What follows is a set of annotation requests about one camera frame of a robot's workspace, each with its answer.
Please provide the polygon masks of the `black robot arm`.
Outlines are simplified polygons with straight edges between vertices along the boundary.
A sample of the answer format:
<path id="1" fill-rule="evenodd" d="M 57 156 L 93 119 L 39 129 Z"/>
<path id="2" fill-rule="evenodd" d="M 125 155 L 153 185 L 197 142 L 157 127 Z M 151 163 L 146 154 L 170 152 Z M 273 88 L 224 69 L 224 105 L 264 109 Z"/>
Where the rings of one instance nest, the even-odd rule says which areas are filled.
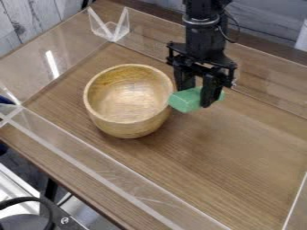
<path id="1" fill-rule="evenodd" d="M 232 0 L 183 0 L 185 42 L 170 41 L 167 64 L 174 68 L 177 92 L 169 104 L 183 113 L 208 108 L 224 98 L 236 81 L 237 63 L 226 56 Z"/>

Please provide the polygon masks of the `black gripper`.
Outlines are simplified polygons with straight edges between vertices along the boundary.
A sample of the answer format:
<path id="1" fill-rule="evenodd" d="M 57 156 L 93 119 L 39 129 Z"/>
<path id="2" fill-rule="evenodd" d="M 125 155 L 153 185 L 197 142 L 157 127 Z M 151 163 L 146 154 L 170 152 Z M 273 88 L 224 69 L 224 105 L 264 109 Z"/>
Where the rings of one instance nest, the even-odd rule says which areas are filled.
<path id="1" fill-rule="evenodd" d="M 196 78 L 204 78 L 201 106 L 208 108 L 220 100 L 222 88 L 233 87 L 238 68 L 238 64 L 225 54 L 230 41 L 229 18 L 216 17 L 198 22 L 185 17 L 183 20 L 185 42 L 169 42 L 167 64 L 174 67 L 179 91 L 196 88 Z"/>

